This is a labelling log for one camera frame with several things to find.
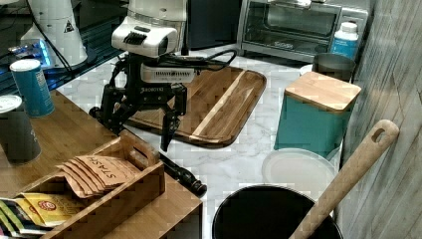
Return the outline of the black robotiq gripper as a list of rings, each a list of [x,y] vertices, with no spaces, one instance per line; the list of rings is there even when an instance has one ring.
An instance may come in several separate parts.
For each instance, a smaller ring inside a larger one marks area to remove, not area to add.
[[[123,124],[138,111],[164,110],[161,145],[167,151],[186,114],[187,88],[180,83],[147,83],[141,79],[143,57],[125,55],[119,59],[110,81],[104,87],[102,104],[93,107],[89,115],[114,134],[124,130]]]

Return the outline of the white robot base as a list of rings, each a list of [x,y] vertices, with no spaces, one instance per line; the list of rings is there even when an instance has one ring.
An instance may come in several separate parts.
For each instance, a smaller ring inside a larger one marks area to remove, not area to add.
[[[33,17],[32,27],[22,41],[42,39],[50,52],[53,68],[75,67],[87,58],[76,25],[71,0],[26,0]]]

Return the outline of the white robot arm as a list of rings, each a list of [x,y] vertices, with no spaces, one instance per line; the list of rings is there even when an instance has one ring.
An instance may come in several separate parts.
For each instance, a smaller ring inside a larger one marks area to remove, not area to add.
[[[129,0],[127,16],[111,35],[111,45],[125,51],[104,86],[99,107],[90,115],[114,133],[139,111],[164,111],[161,149],[167,150],[186,113],[186,82],[192,69],[176,65],[184,40],[186,0]]]

